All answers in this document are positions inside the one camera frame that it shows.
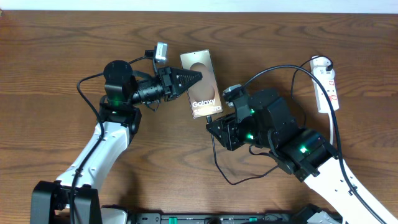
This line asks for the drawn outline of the gold Samsung Galaxy smartphone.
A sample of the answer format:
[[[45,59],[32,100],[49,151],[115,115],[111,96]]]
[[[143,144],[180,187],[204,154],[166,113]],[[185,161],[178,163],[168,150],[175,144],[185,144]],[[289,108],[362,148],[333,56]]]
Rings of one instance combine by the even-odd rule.
[[[202,79],[188,89],[188,99],[194,119],[222,113],[220,93],[210,51],[199,50],[180,55],[183,69],[200,72]]]

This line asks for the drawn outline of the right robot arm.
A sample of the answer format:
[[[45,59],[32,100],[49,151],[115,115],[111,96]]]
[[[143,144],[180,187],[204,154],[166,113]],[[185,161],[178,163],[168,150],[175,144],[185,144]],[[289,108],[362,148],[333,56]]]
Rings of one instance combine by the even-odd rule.
[[[300,127],[275,89],[224,97],[235,112],[206,125],[230,151],[244,144],[266,147],[278,167],[321,195],[348,223],[397,223],[355,177],[338,151],[319,132]]]

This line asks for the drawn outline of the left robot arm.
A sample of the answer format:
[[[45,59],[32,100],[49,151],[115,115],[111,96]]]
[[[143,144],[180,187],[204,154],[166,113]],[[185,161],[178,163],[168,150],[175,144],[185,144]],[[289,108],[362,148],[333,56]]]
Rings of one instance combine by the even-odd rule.
[[[134,223],[117,205],[100,206],[99,191],[116,159],[137,134],[138,105],[172,101],[202,79],[201,72],[163,67],[155,76],[115,60],[105,66],[95,131],[73,164],[53,182],[40,181],[32,192],[31,223]]]

